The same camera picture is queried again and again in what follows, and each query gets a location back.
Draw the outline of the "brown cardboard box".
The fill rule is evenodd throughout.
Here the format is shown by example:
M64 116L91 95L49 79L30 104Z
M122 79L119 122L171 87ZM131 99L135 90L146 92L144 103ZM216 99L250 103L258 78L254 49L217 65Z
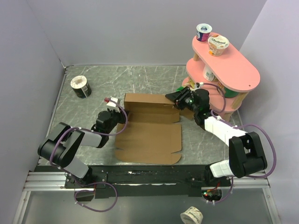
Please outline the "brown cardboard box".
M164 95L126 93L127 125L117 126L115 156L123 162L172 165L182 150L180 116L193 118L189 109L178 110Z

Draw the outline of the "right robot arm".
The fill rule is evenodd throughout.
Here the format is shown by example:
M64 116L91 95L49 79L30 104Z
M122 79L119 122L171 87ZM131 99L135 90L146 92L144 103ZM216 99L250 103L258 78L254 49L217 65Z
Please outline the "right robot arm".
M204 174L205 183L216 185L221 177L235 176L242 178L267 168L267 160L256 132L245 132L224 123L221 118L211 114L209 92L205 89L192 91L189 87L165 95L179 110L189 109L194 112L195 123L203 130L212 133L223 141L229 149L227 160L207 166Z

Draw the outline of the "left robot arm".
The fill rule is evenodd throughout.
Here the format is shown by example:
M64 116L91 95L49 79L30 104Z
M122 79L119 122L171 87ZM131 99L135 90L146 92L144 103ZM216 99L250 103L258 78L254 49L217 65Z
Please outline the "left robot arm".
M86 188L94 180L92 168L84 164L75 156L79 146L102 148L112 136L111 131L117 124L126 124L128 110L117 112L106 110L98 114L96 123L91 130L75 129L70 125L60 122L38 147L39 156L51 161L56 167L67 171L77 184Z

